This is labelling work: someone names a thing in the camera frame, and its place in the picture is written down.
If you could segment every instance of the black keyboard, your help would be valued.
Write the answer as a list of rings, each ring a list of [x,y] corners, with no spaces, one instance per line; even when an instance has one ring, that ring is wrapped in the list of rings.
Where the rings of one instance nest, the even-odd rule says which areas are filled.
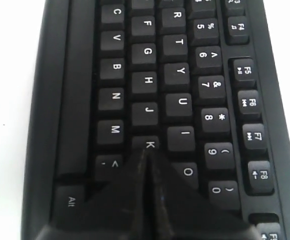
[[[23,240],[70,228],[142,148],[262,240],[290,240],[290,143],[262,0],[47,0],[42,26]]]

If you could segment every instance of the white surface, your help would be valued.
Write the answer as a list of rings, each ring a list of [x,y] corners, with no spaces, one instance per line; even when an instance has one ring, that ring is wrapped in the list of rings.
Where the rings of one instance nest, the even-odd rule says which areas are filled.
[[[0,0],[0,240],[20,239],[34,67],[45,0]],[[290,9],[264,0],[290,136]]]

